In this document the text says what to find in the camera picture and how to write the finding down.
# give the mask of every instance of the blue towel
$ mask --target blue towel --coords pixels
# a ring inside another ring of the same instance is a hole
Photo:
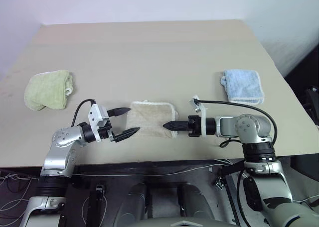
[[[264,102],[264,92],[257,71],[229,69],[224,71],[220,83],[224,86],[228,100],[233,103],[257,105]]]

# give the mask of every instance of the green towel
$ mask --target green towel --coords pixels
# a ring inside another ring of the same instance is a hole
[[[44,107],[64,109],[66,97],[72,93],[72,76],[67,70],[34,75],[24,92],[24,103],[31,110]]]

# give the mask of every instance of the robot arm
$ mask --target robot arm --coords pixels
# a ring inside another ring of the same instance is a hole
[[[59,211],[66,203],[65,193],[79,149],[92,141],[109,138],[110,141],[119,142],[136,133],[139,127],[128,129],[119,135],[112,132],[109,117],[122,115],[129,110],[118,108],[106,111],[103,106],[92,104],[88,114],[90,124],[83,122],[54,133],[51,148],[40,173],[36,196],[30,198],[20,227],[65,226],[65,218]]]
[[[191,101],[195,111],[205,108]],[[218,116],[215,118],[188,116],[188,121],[170,121],[163,125],[169,130],[188,131],[188,135],[240,139],[245,162],[244,169],[250,177],[244,179],[244,191],[248,206],[260,211],[272,227],[316,227],[319,214],[305,206],[293,203],[292,194],[286,181],[281,162],[273,148],[270,122],[259,115]]]

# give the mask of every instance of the beige tabletop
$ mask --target beige tabletop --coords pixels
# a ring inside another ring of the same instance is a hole
[[[74,93],[64,110],[31,111],[24,89],[33,75],[58,69],[74,77]],[[129,107],[132,101],[170,102],[180,120],[194,115],[188,101],[226,101],[220,77],[226,69],[257,70],[267,111],[278,126],[276,154],[319,152],[319,132],[274,62],[252,31],[239,20],[92,23],[43,26],[0,81],[0,167],[41,166],[52,134],[71,124],[78,104],[96,99],[107,109]],[[256,112],[245,108],[206,105],[208,116]],[[89,105],[77,122],[87,121]],[[125,128],[126,117],[111,119],[114,130]],[[78,164],[137,161],[241,158],[242,147],[223,138],[134,138],[119,143],[89,143]]]

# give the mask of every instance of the towel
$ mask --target towel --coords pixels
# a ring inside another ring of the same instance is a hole
[[[148,101],[132,102],[130,108],[126,129],[141,128],[133,135],[134,138],[140,136],[177,137],[177,131],[170,131],[163,127],[165,123],[178,119],[178,113],[172,104]]]
[[[252,106],[264,102],[265,95],[257,71],[229,69],[224,71],[224,75],[220,83],[230,102]]]
[[[67,70],[34,75],[24,91],[24,103],[31,110],[44,107],[64,109],[66,97],[73,91],[72,76]]]

